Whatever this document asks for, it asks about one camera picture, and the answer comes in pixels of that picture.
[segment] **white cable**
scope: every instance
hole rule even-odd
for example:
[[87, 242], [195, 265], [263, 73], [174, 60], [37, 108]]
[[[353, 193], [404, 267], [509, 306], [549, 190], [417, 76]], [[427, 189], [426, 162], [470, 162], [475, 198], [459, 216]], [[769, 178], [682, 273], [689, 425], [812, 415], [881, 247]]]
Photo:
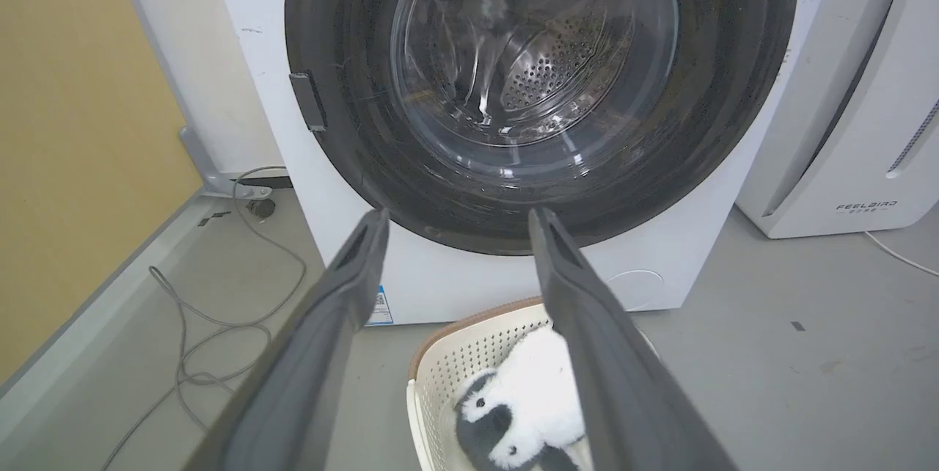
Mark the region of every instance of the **white cable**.
[[877, 244], [877, 246], [878, 246], [879, 248], [883, 249], [883, 251], [886, 251], [886, 253], [888, 253], [891, 257], [896, 258], [897, 260], [901, 261], [902, 263], [906, 263], [906, 264], [912, 265], [912, 267], [915, 267], [915, 268], [918, 269], [919, 271], [925, 271], [926, 273], [931, 274], [933, 277], [939, 277], [939, 271], [929, 269], [928, 267], [926, 267], [926, 266], [924, 266], [924, 265], [919, 265], [919, 264], [915, 263], [915, 261], [912, 261], [912, 260], [910, 260], [909, 258], [902, 257], [899, 253], [896, 253], [896, 251], [894, 251], [894, 250], [892, 250], [891, 248], [885, 246], [882, 241], [877, 240], [877, 237], [874, 236], [874, 235], [872, 235], [871, 233], [868, 233], [868, 231], [864, 231], [864, 234], [866, 234], [866, 237], [868, 237], [869, 239], [873, 240], [874, 243]]

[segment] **power cord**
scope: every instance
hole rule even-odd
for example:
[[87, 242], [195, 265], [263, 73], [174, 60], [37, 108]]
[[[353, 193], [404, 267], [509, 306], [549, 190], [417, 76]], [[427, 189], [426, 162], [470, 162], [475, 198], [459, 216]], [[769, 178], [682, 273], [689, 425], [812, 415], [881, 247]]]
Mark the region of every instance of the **power cord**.
[[[120, 441], [117, 442], [117, 445], [114, 446], [114, 450], [111, 451], [110, 456], [108, 456], [107, 460], [104, 462], [104, 465], [101, 467], [101, 471], [107, 471], [108, 467], [110, 467], [111, 464], [113, 464], [114, 458], [117, 458], [117, 454], [120, 453], [122, 448], [124, 448], [124, 445], [127, 444], [127, 441], [130, 440], [130, 438], [134, 436], [134, 432], [137, 432], [138, 428], [140, 428], [140, 426], [143, 425], [144, 421], [147, 421], [150, 415], [153, 414], [153, 412], [157, 410], [158, 407], [160, 407], [162, 402], [166, 401], [167, 398], [172, 396], [173, 394], [177, 395], [179, 404], [182, 406], [183, 411], [186, 412], [186, 415], [188, 415], [191, 418], [192, 422], [194, 422], [200, 428], [202, 428], [203, 431], [207, 430], [208, 427], [205, 424], [205, 422], [199, 420], [198, 416], [192, 411], [192, 408], [189, 406], [189, 404], [186, 402], [186, 399], [183, 397], [182, 385], [183, 384], [216, 385], [216, 387], [224, 388], [224, 390], [228, 391], [229, 394], [233, 394], [234, 390], [232, 390], [232, 388], [229, 387], [229, 385], [226, 384], [225, 382], [231, 380], [232, 378], [238, 377], [241, 374], [244, 374], [244, 372], [248, 370], [251, 370], [251, 368], [255, 366], [255, 363], [257, 363], [257, 359], [255, 358], [254, 361], [251, 361], [251, 363], [245, 365], [244, 367], [239, 368], [238, 370], [235, 370], [228, 374], [222, 374], [222, 375], [214, 375], [205, 371], [190, 373], [186, 368], [186, 362], [189, 360], [190, 357], [192, 357], [192, 354], [195, 354], [195, 351], [198, 351], [199, 348], [202, 347], [202, 345], [206, 344], [209, 340], [213, 340], [215, 337], [221, 336], [223, 334], [226, 334], [228, 332], [235, 331], [235, 330], [244, 330], [246, 328], [254, 328], [255, 330], [260, 330], [264, 334], [265, 348], [267, 348], [268, 344], [271, 344], [271, 330], [269, 330], [268, 327], [265, 327], [263, 323], [264, 321], [267, 321], [268, 318], [272, 317], [273, 314], [277, 313], [278, 310], [281, 310], [281, 308], [284, 307], [284, 304], [288, 303], [288, 301], [291, 300], [291, 298], [296, 293], [296, 290], [298, 290], [299, 286], [301, 286], [301, 284], [303, 283], [303, 280], [306, 277], [306, 270], [307, 270], [306, 261], [304, 261], [303, 258], [299, 257], [298, 254], [282, 246], [281, 244], [278, 244], [277, 241], [273, 241], [271, 240], [271, 238], [259, 233], [259, 231], [256, 230], [256, 228], [252, 226], [251, 223], [249, 223], [248, 219], [245, 218], [244, 213], [242, 213], [241, 209], [239, 209], [238, 207], [238, 201], [235, 199], [235, 190], [238, 188], [238, 185], [241, 183], [242, 180], [244, 180], [251, 174], [258, 173], [262, 170], [271, 170], [271, 169], [286, 169], [286, 167], [269, 166], [269, 167], [252, 168], [251, 170], [248, 170], [244, 174], [241, 174], [241, 176], [238, 176], [237, 179], [235, 179], [234, 183], [232, 183], [232, 203], [235, 204], [234, 211], [238, 213], [238, 217], [241, 218], [242, 222], [244, 222], [245, 227], [248, 227], [248, 230], [251, 230], [251, 233], [254, 233], [255, 236], [257, 236], [261, 240], [267, 241], [267, 243], [271, 244], [273, 247], [277, 247], [279, 250], [282, 250], [286, 254], [291, 255], [293, 260], [295, 260], [297, 263], [299, 263], [299, 265], [301, 265], [302, 269], [301, 269], [301, 274], [299, 274], [299, 278], [296, 280], [296, 283], [291, 288], [291, 290], [288, 291], [288, 294], [286, 294], [286, 297], [284, 297], [284, 299], [281, 300], [281, 302], [277, 303], [276, 306], [274, 306], [271, 311], [268, 311], [266, 314], [264, 314], [263, 317], [255, 318], [253, 321], [246, 321], [246, 323], [228, 323], [228, 321], [222, 321], [220, 320], [220, 318], [210, 317], [204, 312], [198, 310], [198, 308], [192, 307], [192, 304], [189, 304], [188, 302], [183, 300], [182, 297], [179, 296], [179, 293], [177, 293], [177, 291], [173, 287], [173, 284], [171, 284], [170, 281], [167, 279], [167, 277], [165, 277], [164, 274], [162, 274], [162, 271], [160, 271], [160, 269], [158, 269], [157, 267], [151, 265], [151, 267], [148, 268], [148, 270], [150, 270], [150, 276], [153, 277], [155, 281], [157, 281], [157, 283], [160, 285], [164, 293], [166, 293], [167, 295], [170, 296], [171, 299], [173, 299], [173, 303], [175, 304], [175, 307], [177, 308], [177, 312], [179, 315], [179, 323], [182, 324], [182, 331], [179, 334], [179, 355], [178, 355], [178, 360], [177, 360], [177, 368], [175, 369], [175, 381], [174, 381], [173, 387], [170, 387], [166, 392], [164, 392], [164, 394], [157, 401], [154, 401], [154, 404], [151, 405], [151, 407], [147, 409], [147, 411], [143, 415], [141, 415], [141, 417], [134, 423], [134, 426], [129, 428], [126, 434], [124, 434], [124, 437], [122, 437]], [[201, 341], [195, 343], [191, 347], [187, 348], [186, 340], [187, 340], [187, 334], [188, 334], [189, 328], [188, 328], [188, 325], [186, 324], [186, 314], [185, 314], [184, 308], [185, 310], [190, 310], [195, 315], [201, 318], [204, 318], [206, 321], [209, 321], [209, 323], [218, 324], [219, 329], [212, 332], [207, 337], [203, 338]]]
[[866, 235], [866, 237], [868, 237], [869, 239], [873, 240], [874, 243], [877, 244], [877, 246], [878, 246], [879, 248], [883, 249], [883, 251], [886, 251], [886, 253], [888, 253], [891, 257], [896, 258], [897, 260], [901, 261], [902, 263], [906, 263], [906, 264], [912, 265], [912, 267], [915, 267], [916, 269], [918, 269], [918, 270], [920, 270], [920, 271], [925, 271], [926, 273], [931, 274], [933, 277], [939, 277], [939, 271], [929, 269], [928, 267], [926, 267], [926, 266], [924, 266], [924, 265], [920, 265], [920, 264], [915, 263], [915, 261], [912, 261], [912, 260], [910, 260], [909, 258], [906, 258], [906, 257], [901, 256], [899, 253], [896, 253], [896, 251], [892, 250], [891, 248], [889, 248], [889, 247], [887, 247], [885, 244], [883, 244], [882, 241], [877, 240], [877, 237], [874, 236], [874, 235], [872, 235], [871, 233], [868, 233], [868, 231], [864, 231], [864, 234]]

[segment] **white washing machine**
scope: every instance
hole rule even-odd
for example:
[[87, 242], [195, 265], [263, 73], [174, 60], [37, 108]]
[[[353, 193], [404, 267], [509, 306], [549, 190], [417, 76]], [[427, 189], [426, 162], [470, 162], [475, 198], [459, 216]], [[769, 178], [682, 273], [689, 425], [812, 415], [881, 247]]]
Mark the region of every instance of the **white washing machine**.
[[373, 324], [539, 293], [559, 213], [628, 310], [680, 307], [819, 0], [225, 0], [324, 260], [392, 231]]

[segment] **stuffed toy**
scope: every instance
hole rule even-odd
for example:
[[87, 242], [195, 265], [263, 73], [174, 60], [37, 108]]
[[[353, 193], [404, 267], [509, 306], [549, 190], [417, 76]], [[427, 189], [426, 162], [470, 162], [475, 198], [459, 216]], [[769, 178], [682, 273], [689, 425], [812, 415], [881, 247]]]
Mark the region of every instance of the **stuffed toy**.
[[473, 374], [456, 402], [456, 440], [478, 471], [587, 471], [584, 421], [567, 343], [548, 326], [498, 368]]

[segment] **washing machine door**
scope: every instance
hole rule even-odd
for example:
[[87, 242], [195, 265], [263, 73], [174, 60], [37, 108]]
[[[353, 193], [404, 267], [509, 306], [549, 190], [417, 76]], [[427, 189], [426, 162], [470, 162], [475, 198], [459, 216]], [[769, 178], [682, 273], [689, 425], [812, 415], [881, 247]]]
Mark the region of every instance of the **washing machine door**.
[[292, 81], [333, 166], [413, 233], [530, 254], [668, 209], [752, 123], [795, 0], [286, 0]]

